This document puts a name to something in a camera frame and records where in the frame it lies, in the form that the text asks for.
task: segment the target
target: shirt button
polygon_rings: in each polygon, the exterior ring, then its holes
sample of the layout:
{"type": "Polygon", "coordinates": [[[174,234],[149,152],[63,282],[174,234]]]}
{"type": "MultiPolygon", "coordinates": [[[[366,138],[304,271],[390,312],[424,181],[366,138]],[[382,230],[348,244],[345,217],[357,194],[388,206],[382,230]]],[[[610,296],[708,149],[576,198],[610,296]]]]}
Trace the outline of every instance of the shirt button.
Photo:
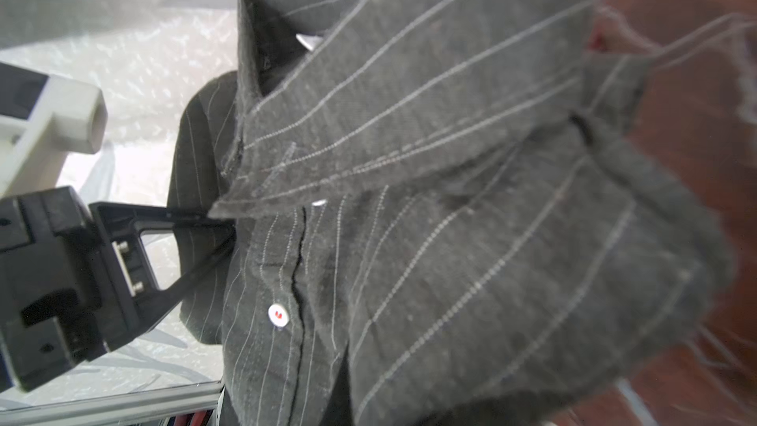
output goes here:
{"type": "Polygon", "coordinates": [[[268,318],[277,327],[284,327],[289,324],[289,313],[280,304],[272,304],[268,308],[268,318]]]}

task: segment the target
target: patterned wallpaper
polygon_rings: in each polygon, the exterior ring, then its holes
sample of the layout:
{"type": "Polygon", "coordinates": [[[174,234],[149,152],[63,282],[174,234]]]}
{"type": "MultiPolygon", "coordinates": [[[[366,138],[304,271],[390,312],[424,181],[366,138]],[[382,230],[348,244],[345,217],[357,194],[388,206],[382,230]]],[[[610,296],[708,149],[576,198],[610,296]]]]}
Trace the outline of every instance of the patterned wallpaper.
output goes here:
{"type": "MultiPolygon", "coordinates": [[[[103,150],[71,155],[59,184],[87,202],[164,205],[185,104],[236,67],[235,11],[236,0],[0,0],[0,61],[96,84],[108,106],[103,150]]],[[[159,276],[175,276],[173,239],[149,251],[159,276]]],[[[0,394],[0,409],[215,381],[221,355],[194,340],[177,309],[32,393],[0,394]]]]}

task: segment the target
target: shirt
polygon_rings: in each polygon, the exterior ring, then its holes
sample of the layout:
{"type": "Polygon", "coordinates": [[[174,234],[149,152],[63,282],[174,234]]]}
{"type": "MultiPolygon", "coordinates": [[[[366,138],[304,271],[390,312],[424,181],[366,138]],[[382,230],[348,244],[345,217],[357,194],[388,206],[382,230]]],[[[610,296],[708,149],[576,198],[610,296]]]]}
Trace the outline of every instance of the shirt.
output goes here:
{"type": "Polygon", "coordinates": [[[239,0],[169,195],[236,221],[181,308],[235,420],[530,424],[691,332],[731,254],[623,140],[647,61],[584,51],[595,1],[239,0]]]}

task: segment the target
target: gray fabric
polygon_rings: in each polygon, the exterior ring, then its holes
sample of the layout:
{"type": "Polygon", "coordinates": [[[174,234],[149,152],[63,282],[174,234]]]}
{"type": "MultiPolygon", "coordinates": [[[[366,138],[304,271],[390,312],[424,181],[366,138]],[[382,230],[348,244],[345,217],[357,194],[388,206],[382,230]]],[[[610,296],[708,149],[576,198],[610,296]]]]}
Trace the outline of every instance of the gray fabric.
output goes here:
{"type": "Polygon", "coordinates": [[[528,424],[695,326],[733,262],[622,139],[647,63],[583,52],[592,2],[240,0],[169,204],[236,219],[182,316],[241,424],[528,424]]]}

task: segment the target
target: gray pinstripe shirt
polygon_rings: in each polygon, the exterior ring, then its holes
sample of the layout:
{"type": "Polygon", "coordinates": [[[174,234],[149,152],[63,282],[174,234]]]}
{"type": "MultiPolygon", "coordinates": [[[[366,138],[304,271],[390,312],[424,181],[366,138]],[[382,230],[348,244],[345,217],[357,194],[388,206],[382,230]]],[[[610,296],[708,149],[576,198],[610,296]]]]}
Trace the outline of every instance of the gray pinstripe shirt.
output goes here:
{"type": "Polygon", "coordinates": [[[169,204],[237,221],[182,317],[241,424],[527,424],[695,325],[730,255],[622,139],[647,63],[583,52],[593,2],[240,0],[169,204]]]}

